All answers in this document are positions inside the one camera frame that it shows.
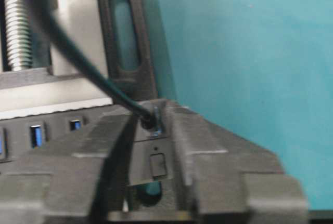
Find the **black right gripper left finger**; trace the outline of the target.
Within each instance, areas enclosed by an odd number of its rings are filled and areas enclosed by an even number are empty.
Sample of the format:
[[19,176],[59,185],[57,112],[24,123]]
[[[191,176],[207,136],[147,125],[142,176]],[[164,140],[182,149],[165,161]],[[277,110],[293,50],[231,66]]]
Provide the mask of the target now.
[[121,210],[136,117],[102,117],[82,141],[55,140],[1,170],[1,223],[103,223]]

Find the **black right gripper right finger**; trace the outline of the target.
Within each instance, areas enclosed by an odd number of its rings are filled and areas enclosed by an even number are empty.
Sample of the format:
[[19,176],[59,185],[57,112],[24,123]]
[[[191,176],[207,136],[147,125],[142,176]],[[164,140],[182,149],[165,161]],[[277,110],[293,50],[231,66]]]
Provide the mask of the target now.
[[300,183],[277,156],[169,101],[176,203],[199,223],[308,223]]

